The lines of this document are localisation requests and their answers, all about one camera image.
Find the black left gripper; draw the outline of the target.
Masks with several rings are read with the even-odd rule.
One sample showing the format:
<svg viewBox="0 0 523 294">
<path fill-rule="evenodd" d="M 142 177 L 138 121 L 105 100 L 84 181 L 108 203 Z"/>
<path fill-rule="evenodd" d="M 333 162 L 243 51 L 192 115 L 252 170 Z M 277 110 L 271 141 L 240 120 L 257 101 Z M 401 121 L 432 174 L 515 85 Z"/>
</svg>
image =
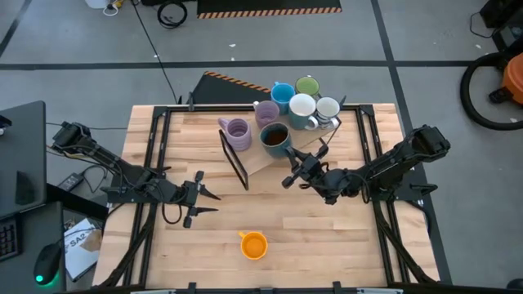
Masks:
<svg viewBox="0 0 523 294">
<path fill-rule="evenodd" d="M 221 200 L 219 197 L 217 197 L 215 194 L 208 191 L 205 187 L 205 185 L 201 185 L 201 180 L 203 179 L 204 172 L 203 171 L 197 171 L 194 181 L 185 181 L 181 186 L 174 185 L 173 189 L 168 189 L 168 196 L 163 200 L 161 212 L 163 220 L 170 224 L 175 225 L 181 220 L 181 207 L 187 207 L 187 213 L 183 220 L 183 227 L 184 228 L 190 228 L 192 225 L 192 217 L 198 216 L 201 213 L 205 212 L 217 212 L 216 208 L 210 208 L 210 207 L 196 207 L 196 201 L 199 194 L 216 199 Z M 175 221 L 171 221 L 168 219 L 166 214 L 165 205 L 166 204 L 176 204 L 179 207 L 179 217 Z"/>
</svg>

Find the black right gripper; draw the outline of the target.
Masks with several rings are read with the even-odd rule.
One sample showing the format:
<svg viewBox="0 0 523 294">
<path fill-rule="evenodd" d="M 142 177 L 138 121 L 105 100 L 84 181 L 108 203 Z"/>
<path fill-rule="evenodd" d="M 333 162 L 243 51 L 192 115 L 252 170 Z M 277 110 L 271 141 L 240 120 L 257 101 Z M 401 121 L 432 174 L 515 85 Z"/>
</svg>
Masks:
<svg viewBox="0 0 523 294">
<path fill-rule="evenodd" d="M 329 151 L 329 147 L 323 143 L 316 154 L 304 153 L 291 146 L 285 149 L 285 153 L 291 164 L 291 176 L 287 176 L 282 181 L 282 186 L 288 189 L 297 178 L 306 182 L 306 188 L 313 185 L 321 176 L 324 164 L 320 161 Z"/>
</svg>

